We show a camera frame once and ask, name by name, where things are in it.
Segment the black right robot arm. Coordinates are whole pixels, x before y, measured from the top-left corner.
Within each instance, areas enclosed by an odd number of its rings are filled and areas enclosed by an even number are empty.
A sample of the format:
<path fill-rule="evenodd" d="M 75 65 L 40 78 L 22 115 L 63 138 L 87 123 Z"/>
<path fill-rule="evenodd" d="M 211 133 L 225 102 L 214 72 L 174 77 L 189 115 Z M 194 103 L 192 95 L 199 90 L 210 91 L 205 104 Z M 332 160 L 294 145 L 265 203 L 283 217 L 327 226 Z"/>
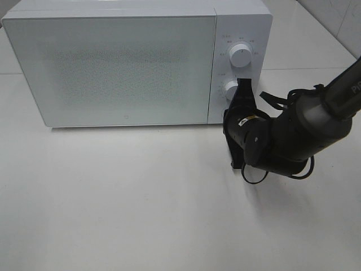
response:
<path fill-rule="evenodd" d="M 315 154 L 345 138 L 360 110 L 360 61 L 328 85 L 291 90 L 286 98 L 267 92 L 261 98 L 280 111 L 271 117 L 256 106 L 252 82 L 240 78 L 228 109 L 223 133 L 233 169 L 246 166 L 296 180 L 310 175 Z"/>

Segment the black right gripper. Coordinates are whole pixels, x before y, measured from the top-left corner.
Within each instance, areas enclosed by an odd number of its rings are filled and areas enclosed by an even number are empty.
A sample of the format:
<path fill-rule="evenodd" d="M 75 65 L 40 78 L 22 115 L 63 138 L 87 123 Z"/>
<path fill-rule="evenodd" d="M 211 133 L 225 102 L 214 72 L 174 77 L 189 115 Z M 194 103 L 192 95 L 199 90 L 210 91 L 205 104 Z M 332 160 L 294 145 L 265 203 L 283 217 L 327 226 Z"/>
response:
<path fill-rule="evenodd" d="M 236 96 L 224 112 L 223 133 L 231 155 L 232 169 L 255 165 L 262 152 L 259 131 L 268 114 L 257 109 L 251 78 L 238 78 Z"/>

